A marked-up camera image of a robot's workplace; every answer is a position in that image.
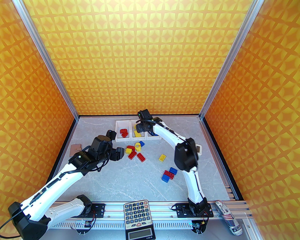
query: table surface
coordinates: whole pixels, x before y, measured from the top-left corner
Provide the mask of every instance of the table surface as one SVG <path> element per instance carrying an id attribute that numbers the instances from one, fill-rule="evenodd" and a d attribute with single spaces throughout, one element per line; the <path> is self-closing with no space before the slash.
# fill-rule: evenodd
<path id="1" fill-rule="evenodd" d="M 229 196 L 218 172 L 212 154 L 205 141 L 196 115 L 159 116 L 172 130 L 184 137 L 192 137 L 202 145 L 202 155 L 198 160 L 198 173 L 202 190 L 208 201 L 229 200 Z M 80 117 L 70 144 L 67 147 L 60 169 L 68 162 L 71 144 L 91 145 L 98 135 L 115 129 L 116 120 L 137 119 L 136 116 Z M 173 180 L 165 183 L 161 177 L 170 167 L 176 168 L 174 150 L 163 139 L 147 140 L 141 153 L 146 160 L 137 157 L 130 160 L 127 154 L 119 161 L 109 161 L 101 172 L 90 172 L 73 184 L 58 200 L 70 201 L 85 194 L 91 201 L 187 201 L 188 190 L 183 174 L 178 171 Z M 135 142 L 115 142 L 113 147 L 126 147 Z M 164 162 L 158 160 L 166 155 Z"/>

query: orange wallpaper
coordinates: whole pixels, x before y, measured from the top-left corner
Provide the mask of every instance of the orange wallpaper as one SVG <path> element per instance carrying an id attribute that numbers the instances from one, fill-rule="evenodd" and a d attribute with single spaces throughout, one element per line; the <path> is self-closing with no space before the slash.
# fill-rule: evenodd
<path id="1" fill-rule="evenodd" d="M 23 201 L 45 184 L 73 121 L 9 0 L 0 1 L 0 80 L 2 225 L 12 202 Z M 16 235 L 12 224 L 4 232 Z"/>
<path id="2" fill-rule="evenodd" d="M 252 0 L 24 1 L 80 115 L 198 114 Z"/>
<path id="3" fill-rule="evenodd" d="M 300 239 L 300 1 L 265 0 L 206 114 L 265 239 Z"/>

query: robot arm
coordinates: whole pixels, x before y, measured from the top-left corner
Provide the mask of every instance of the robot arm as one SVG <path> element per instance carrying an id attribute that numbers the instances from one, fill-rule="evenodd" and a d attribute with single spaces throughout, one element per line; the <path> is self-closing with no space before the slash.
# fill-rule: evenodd
<path id="1" fill-rule="evenodd" d="M 153 118 L 147 109 L 138 112 L 140 123 L 136 130 L 149 132 L 161 136 L 175 150 L 175 165 L 182 171 L 188 189 L 188 202 L 190 213 L 199 217 L 206 211 L 209 212 L 209 204 L 200 186 L 198 177 L 198 154 L 195 142 L 192 138 L 186 139 L 166 126 L 158 117 Z"/>
<path id="2" fill-rule="evenodd" d="M 40 239 L 48 229 L 73 216 L 84 216 L 91 210 L 92 202 L 80 195 L 63 205 L 50 206 L 75 182 L 88 172 L 100 172 L 109 160 L 118 161 L 124 156 L 124 148 L 113 148 L 116 132 L 107 131 L 106 136 L 96 137 L 91 146 L 70 158 L 64 168 L 36 194 L 21 204 L 14 202 L 8 211 L 13 224 L 24 240 Z"/>

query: calculator screen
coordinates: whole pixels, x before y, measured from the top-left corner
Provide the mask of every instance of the calculator screen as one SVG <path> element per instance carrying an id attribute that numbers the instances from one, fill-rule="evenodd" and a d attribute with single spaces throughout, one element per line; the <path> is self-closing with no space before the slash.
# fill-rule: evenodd
<path id="1" fill-rule="evenodd" d="M 133 239 L 137 239 L 137 238 L 141 238 L 141 237 L 148 237 L 152 235 L 152 231 L 150 228 L 145 229 L 145 230 L 140 230 L 140 231 L 135 231 L 135 232 L 130 232 L 129 233 L 129 239 L 133 240 Z"/>

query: yellow lego brick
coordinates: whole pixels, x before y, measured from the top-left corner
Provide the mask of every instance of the yellow lego brick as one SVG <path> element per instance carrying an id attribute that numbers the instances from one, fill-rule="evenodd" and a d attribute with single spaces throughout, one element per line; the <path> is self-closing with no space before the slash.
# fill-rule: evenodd
<path id="1" fill-rule="evenodd" d="M 126 152 L 127 154 L 131 154 L 132 149 L 131 149 L 131 148 L 126 148 L 125 152 Z"/>
<path id="2" fill-rule="evenodd" d="M 137 142 L 137 143 L 135 144 L 135 150 L 136 150 L 137 152 L 140 152 L 140 151 L 141 151 L 141 144 L 140 144 L 139 142 Z"/>
<path id="3" fill-rule="evenodd" d="M 137 132 L 137 130 L 134 130 L 134 135 L 135 135 L 136 137 L 141 137 L 141 136 L 142 136 L 140 133 Z"/>
<path id="4" fill-rule="evenodd" d="M 166 155 L 163 155 L 163 154 L 162 154 L 162 155 L 159 157 L 158 160 L 161 161 L 161 162 L 163 162 L 163 161 L 165 160 L 165 158 L 166 158 Z"/>

